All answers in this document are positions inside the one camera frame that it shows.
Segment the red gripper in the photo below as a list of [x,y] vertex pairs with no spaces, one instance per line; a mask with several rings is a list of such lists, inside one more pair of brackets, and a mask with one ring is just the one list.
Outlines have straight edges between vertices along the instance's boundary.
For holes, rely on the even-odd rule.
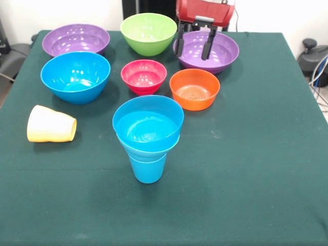
[[176,15],[179,19],[177,39],[175,43],[175,55],[182,55],[184,39],[183,32],[186,26],[193,23],[205,23],[202,27],[210,29],[207,41],[204,44],[201,59],[209,59],[213,40],[217,33],[217,27],[226,27],[235,11],[234,5],[229,5],[227,1],[197,1],[180,0],[176,1]]

